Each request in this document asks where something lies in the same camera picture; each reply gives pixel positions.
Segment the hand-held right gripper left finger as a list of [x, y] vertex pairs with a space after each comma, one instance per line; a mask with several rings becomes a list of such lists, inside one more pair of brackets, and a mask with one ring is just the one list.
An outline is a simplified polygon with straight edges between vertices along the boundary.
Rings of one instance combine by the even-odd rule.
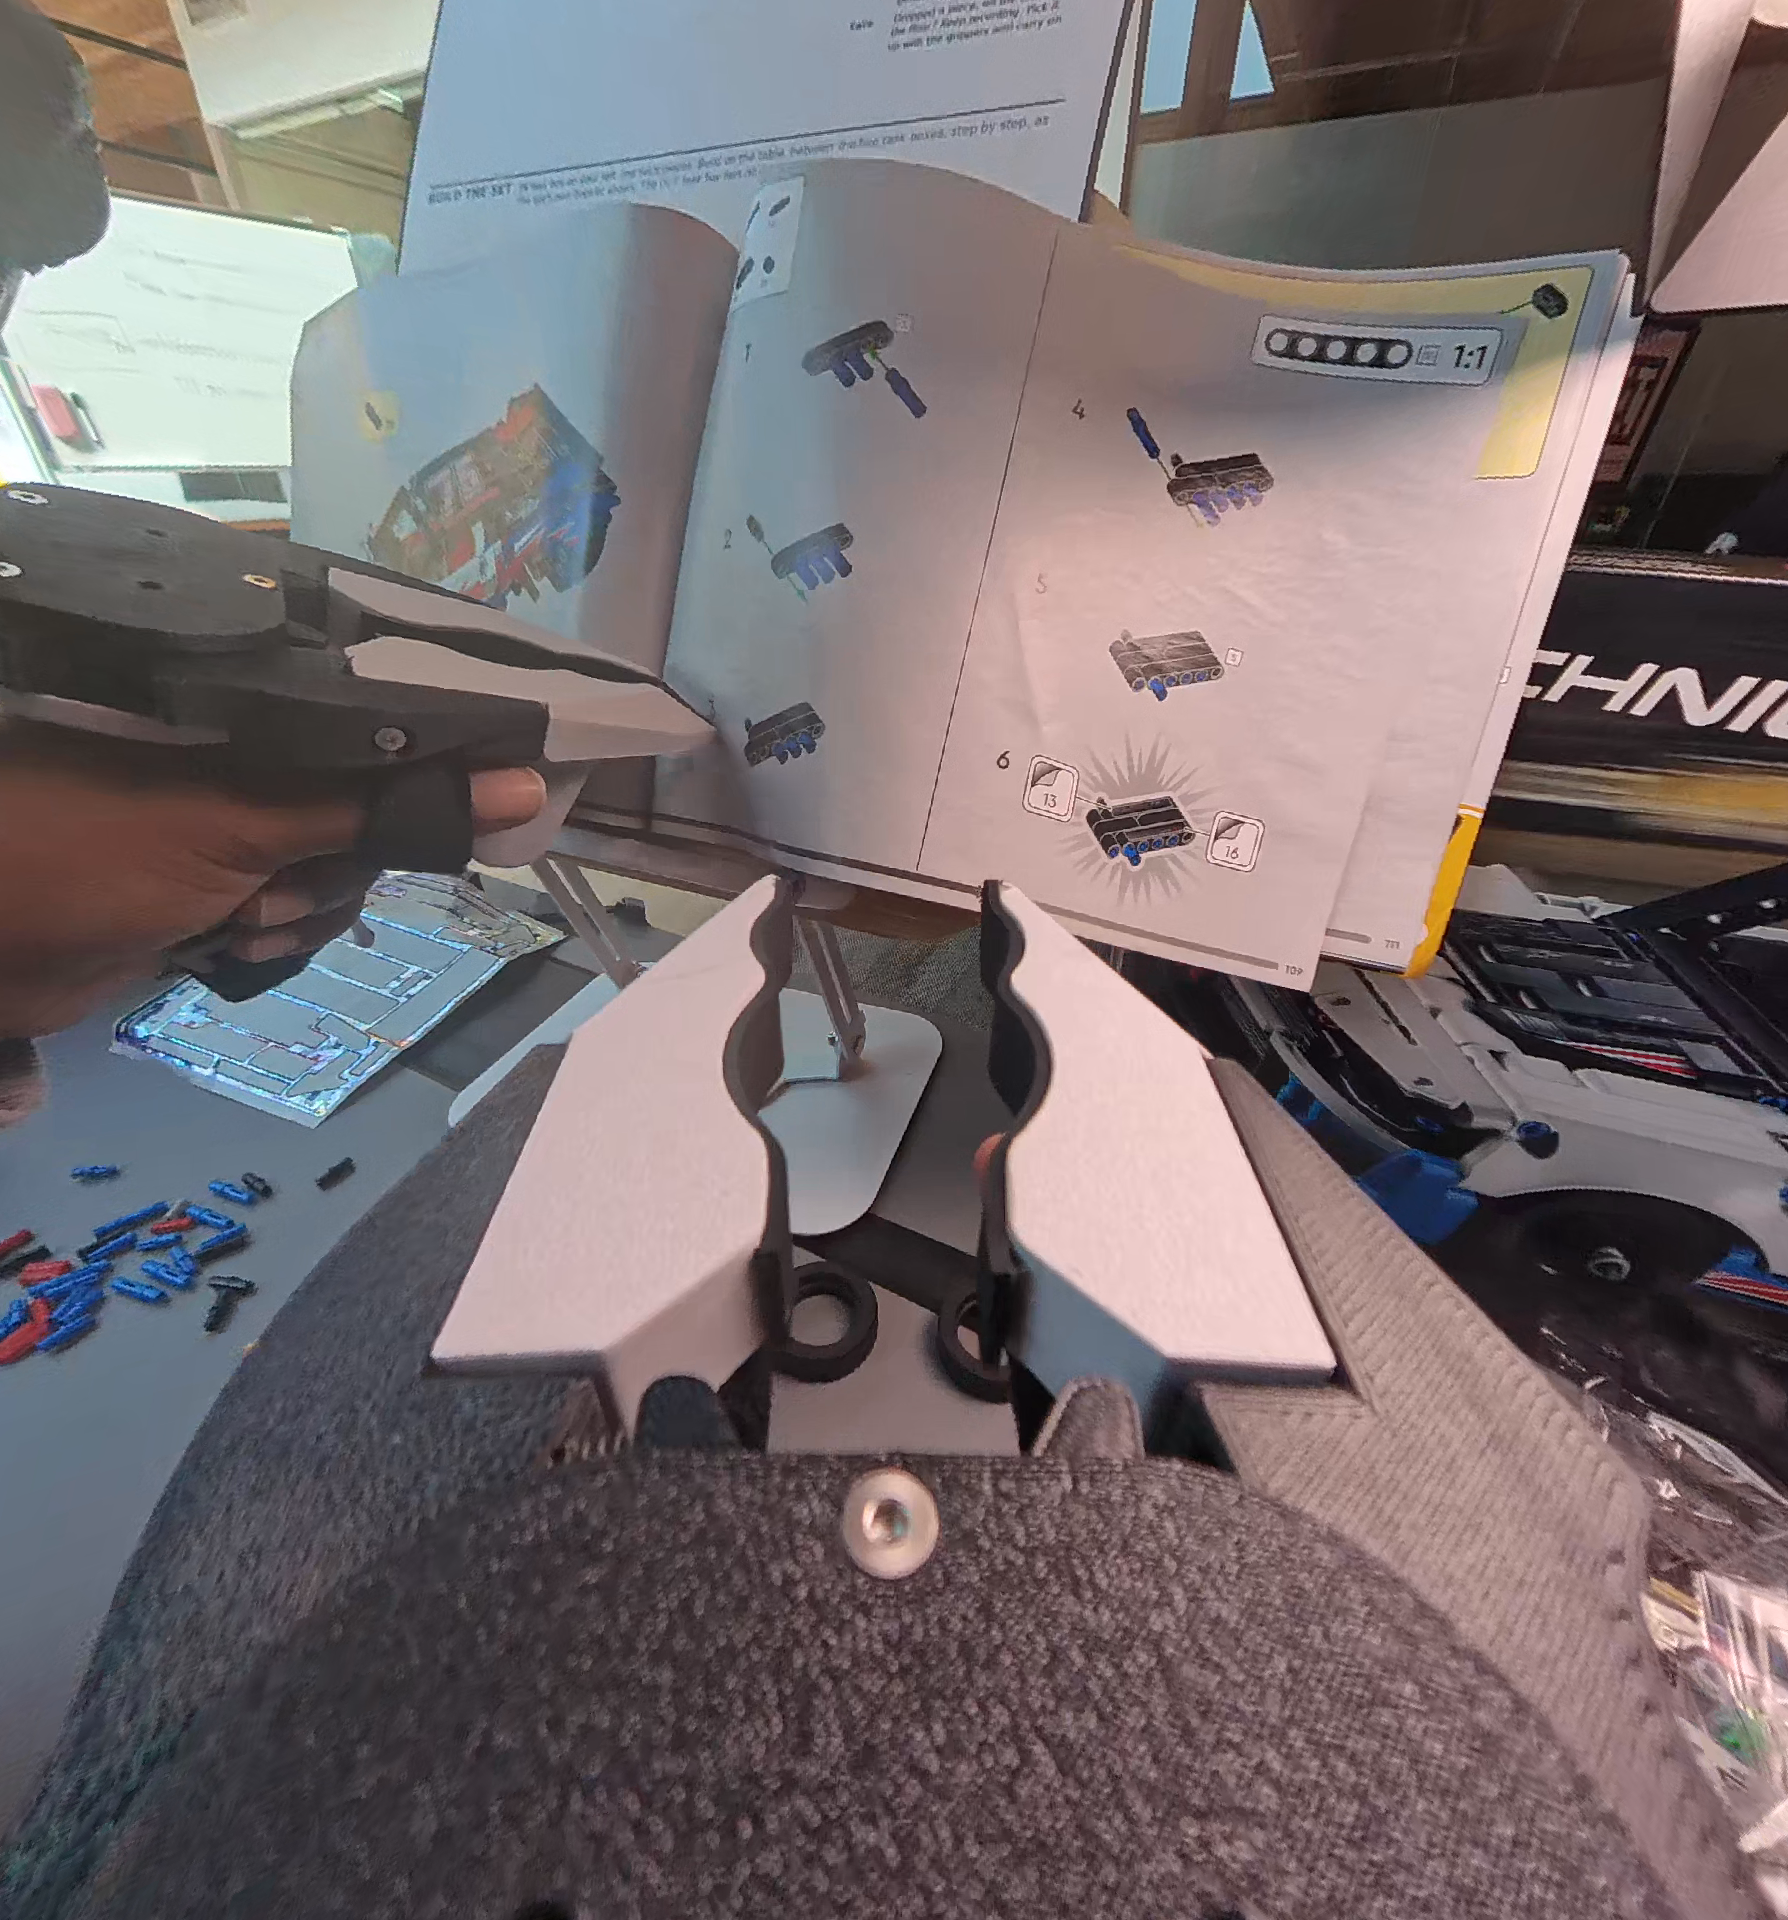
[[783, 1072], [795, 895], [751, 883], [580, 1023], [428, 1351], [461, 1376], [571, 1374], [607, 1404], [724, 1383], [795, 1307]]

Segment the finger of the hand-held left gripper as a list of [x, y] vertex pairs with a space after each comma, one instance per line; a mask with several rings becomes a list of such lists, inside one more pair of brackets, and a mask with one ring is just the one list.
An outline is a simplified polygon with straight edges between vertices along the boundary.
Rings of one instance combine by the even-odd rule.
[[658, 680], [602, 679], [593, 660], [548, 651], [541, 663], [499, 663], [415, 636], [377, 636], [350, 649], [363, 680], [484, 693], [545, 711], [534, 747], [487, 747], [482, 767], [524, 765], [543, 784], [534, 814], [507, 828], [474, 828], [472, 855], [522, 866], [548, 852], [593, 764], [653, 759], [704, 747], [715, 726]]
[[611, 683], [658, 680], [650, 668], [582, 645], [558, 645], [545, 629], [475, 597], [409, 582], [380, 568], [329, 566], [327, 604], [330, 642], [343, 649], [395, 636], [526, 671], [568, 670]]

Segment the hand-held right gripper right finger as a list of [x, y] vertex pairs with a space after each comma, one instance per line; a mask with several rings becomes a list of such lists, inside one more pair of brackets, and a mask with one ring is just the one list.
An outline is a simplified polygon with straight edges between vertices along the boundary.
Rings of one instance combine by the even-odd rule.
[[986, 1072], [977, 1352], [1060, 1394], [1163, 1410], [1196, 1382], [1320, 1385], [1338, 1347], [1212, 1056], [1009, 881], [983, 883]]

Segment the toy car building manual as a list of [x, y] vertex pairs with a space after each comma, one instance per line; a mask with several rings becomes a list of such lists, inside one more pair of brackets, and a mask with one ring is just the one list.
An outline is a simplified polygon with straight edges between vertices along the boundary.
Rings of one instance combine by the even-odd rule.
[[918, 900], [1308, 989], [1404, 969], [1553, 610], [1624, 252], [1328, 271], [882, 157], [736, 239], [598, 204], [307, 320], [290, 526], [650, 668], [577, 856]]

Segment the grey desk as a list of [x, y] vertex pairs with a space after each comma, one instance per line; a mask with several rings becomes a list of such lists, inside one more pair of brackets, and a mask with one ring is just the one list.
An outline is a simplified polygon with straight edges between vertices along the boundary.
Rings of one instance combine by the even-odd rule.
[[[236, 1363], [186, 1309], [0, 1373], [0, 1715], [81, 1672], [28, 1821], [126, 1823], [222, 1749], [233, 1804], [619, 1795], [722, 1777], [763, 1804], [1170, 1795], [1176, 1777], [1348, 1771], [1352, 1801], [1452, 1777], [1458, 1801], [1566, 1775], [1566, 1736], [1380, 1555], [1244, 1476], [1174, 1456], [920, 1456], [942, 1537], [898, 1581], [840, 1542], [868, 1459], [548, 1451], [573, 1379], [443, 1383], [418, 1346], [517, 1157], [541, 1063], [439, 1132], [411, 1083], [317, 1132], [147, 1092], [67, 1044], [70, 1143], [122, 1188], [253, 1158], [280, 1177], [254, 1254], [270, 1303]], [[126, 1120], [96, 1094], [146, 1092]], [[330, 1191], [314, 1177], [350, 1157]]]

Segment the black flat strip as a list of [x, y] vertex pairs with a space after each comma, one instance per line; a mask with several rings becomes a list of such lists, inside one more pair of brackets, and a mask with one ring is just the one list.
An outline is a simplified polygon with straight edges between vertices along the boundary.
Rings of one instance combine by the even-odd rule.
[[977, 1283], [977, 1260], [972, 1254], [878, 1212], [857, 1221], [853, 1235], [853, 1257], [862, 1273], [924, 1307]]

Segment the whiteboard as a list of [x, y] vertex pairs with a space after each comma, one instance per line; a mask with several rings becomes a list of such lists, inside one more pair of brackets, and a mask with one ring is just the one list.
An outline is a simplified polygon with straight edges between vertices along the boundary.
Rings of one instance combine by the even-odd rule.
[[352, 289], [342, 229], [113, 195], [91, 249], [25, 279], [0, 355], [65, 471], [284, 468], [299, 337]]

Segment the white book stand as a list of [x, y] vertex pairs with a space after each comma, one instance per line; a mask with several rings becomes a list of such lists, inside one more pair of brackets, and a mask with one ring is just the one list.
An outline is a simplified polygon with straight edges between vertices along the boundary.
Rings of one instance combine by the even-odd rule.
[[[563, 1052], [584, 1023], [650, 970], [624, 946], [619, 908], [593, 893], [571, 855], [545, 855], [532, 874], [601, 970], [454, 1095], [452, 1128], [462, 1124], [532, 1052]], [[779, 995], [783, 1069], [763, 1119], [786, 1153], [790, 1224], [801, 1237], [820, 1237], [850, 1227], [880, 1196], [945, 1043], [933, 1019], [859, 999], [831, 910], [812, 904], [811, 881], [800, 880], [795, 889], [797, 949], [814, 987], [788, 987]]]

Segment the holographic sticker sheet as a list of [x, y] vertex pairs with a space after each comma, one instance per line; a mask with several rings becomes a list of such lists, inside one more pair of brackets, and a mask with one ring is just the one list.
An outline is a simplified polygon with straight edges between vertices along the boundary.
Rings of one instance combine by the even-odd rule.
[[474, 995], [568, 939], [568, 927], [464, 876], [389, 872], [343, 934], [276, 987], [230, 1001], [187, 978], [116, 1019], [118, 1058], [314, 1128]]

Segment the partly built toy brick car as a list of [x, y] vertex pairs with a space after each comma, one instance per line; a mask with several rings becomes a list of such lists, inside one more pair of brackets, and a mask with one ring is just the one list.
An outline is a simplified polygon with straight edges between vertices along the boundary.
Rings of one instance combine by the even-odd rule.
[[1788, 1328], [1788, 861], [1632, 907], [1482, 869], [1418, 978], [1209, 991], [1217, 1046], [1418, 1245]]

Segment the pile of small plastic pins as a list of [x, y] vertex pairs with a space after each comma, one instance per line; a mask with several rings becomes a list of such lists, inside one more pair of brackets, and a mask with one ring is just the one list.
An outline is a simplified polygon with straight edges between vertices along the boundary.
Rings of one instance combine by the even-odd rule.
[[0, 1369], [62, 1356], [108, 1321], [130, 1323], [187, 1299], [199, 1302], [203, 1332], [207, 1279], [254, 1282], [240, 1268], [253, 1250], [251, 1210], [273, 1196], [266, 1179], [249, 1173], [207, 1182], [203, 1199], [136, 1202], [98, 1224], [70, 1217], [65, 1238], [35, 1227], [3, 1231]]

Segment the white printed instruction sheet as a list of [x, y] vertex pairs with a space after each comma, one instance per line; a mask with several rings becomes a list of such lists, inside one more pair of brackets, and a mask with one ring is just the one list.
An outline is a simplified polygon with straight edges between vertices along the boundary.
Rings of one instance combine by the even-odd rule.
[[736, 239], [812, 160], [891, 157], [1084, 207], [1122, 1], [445, 1], [403, 270], [646, 203]]

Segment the clear plastic parts bag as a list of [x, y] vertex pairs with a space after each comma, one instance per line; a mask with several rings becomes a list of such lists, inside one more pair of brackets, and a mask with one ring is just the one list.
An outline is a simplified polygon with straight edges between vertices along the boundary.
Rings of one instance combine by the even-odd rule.
[[1538, 1355], [1648, 1490], [1643, 1618], [1674, 1720], [1757, 1888], [1788, 1916], [1788, 1490], [1692, 1419], [1702, 1400], [1640, 1385], [1577, 1315], [1543, 1326]]

